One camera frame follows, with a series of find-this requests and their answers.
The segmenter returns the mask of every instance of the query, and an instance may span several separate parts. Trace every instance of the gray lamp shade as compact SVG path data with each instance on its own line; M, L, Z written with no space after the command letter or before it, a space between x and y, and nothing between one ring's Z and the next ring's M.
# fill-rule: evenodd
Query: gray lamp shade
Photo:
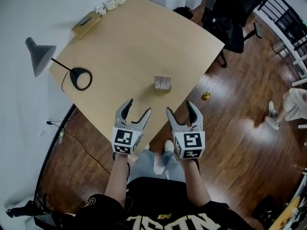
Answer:
M49 45L37 45L31 37L26 39L25 44L27 45L27 48L31 54L34 76L37 77L48 65L57 47Z

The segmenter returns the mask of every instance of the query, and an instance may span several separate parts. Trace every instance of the lamp cord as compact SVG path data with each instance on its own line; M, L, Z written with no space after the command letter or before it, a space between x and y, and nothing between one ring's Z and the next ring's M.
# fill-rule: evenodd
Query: lamp cord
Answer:
M62 84L61 84L61 89L62 89L63 92L65 92L65 91L63 90L63 82L64 82L64 80L65 80L65 78L66 78L67 73L69 73L69 71L66 72L66 74L65 74L65 76L64 76L64 78L63 78Z
M60 128L60 127L57 126L56 124L53 124L53 123L51 123L51 122L49 122L49 121L47 122L47 124L49 124L49 125L55 125L56 127ZM106 173L111 174L111 173L105 168L105 166L102 165L102 163L101 163L100 161L98 161L96 158L94 158L94 157L84 148L84 145L82 144L82 142L81 142L78 138L76 138L74 135L72 135L71 133L69 133L68 131L66 131L64 128L63 128L62 130L63 130L64 132L66 132L67 134L71 135L72 137L74 137L75 139L77 139L78 142L81 144L83 150L87 153L87 155L89 155L92 159L94 159L97 163L99 163L100 166L105 170Z

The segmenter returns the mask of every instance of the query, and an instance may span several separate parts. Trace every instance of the black cable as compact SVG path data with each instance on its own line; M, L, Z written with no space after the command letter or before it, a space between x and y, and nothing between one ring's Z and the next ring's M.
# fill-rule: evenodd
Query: black cable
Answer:
M49 209L49 208L47 207L47 204L46 204L46 197L47 197L47 194L44 194L44 196L42 196L42 197L43 197L43 202L40 201L39 196L36 197L36 200L39 202L40 207L43 208L43 211L47 212L48 214L55 213L54 210Z
M65 76L64 76L64 78L63 78L62 84L61 84L61 89L62 89L63 92L65 92L65 91L63 90L63 82L64 82L64 80L65 80L65 78L66 78L67 73L69 73L69 71L66 72L66 74L65 74Z
M53 123L51 123L51 122L49 122L48 124L55 125L56 127L59 128L59 126L57 126L56 124L53 124ZM62 128L62 129L63 129L64 132L66 132L67 134L69 134L69 135L71 135L72 137L76 138L74 135L72 135L71 133L69 133L68 131L66 131L64 128ZM76 139L78 140L78 142L80 142L80 144L81 144L83 150L84 150L92 159L94 159L96 162L98 162L98 163L100 164L100 166L105 170L105 172L107 172L108 174L111 174L111 173L105 168L105 166L102 165L101 162L99 162L96 158L94 158L91 154L89 154L89 152L84 148L82 142L81 142L78 138L76 138Z
M71 121L77 114L79 113L79 110L78 111L76 111L75 112L75 114L70 118L70 119L68 119L67 120L67 122L68 121ZM57 123L57 122L63 122L63 120L58 120L58 121L48 121L48 122L50 122L50 123L47 123L47 124L49 124L49 125L51 125L51 124L55 124L55 123Z

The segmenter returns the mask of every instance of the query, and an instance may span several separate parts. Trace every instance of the table top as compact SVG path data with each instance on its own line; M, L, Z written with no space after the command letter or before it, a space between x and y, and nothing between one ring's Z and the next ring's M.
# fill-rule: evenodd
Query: table top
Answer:
M109 140L116 110L133 98L127 123L152 114L137 150L167 121L166 107L177 110L224 44L183 16L148 0L127 0L103 15L82 39L74 38L57 60L68 68L82 67L93 75L85 91L74 88L69 74L63 90L88 120ZM56 63L50 72L61 86L67 72ZM171 77L170 92L154 89L154 76ZM78 79L84 87L88 74Z
M293 216L293 209L298 206L300 197L297 196L292 202L287 206L286 209L280 214L276 221L270 226L269 230L279 230L286 221Z

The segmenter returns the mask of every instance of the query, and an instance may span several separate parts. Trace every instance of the black t-shirt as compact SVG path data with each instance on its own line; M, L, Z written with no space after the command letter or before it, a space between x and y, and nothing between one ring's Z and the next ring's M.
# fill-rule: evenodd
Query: black t-shirt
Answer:
M227 204L193 206L182 182L141 177L127 186L125 208L108 196L93 195L76 215L82 229L252 230Z

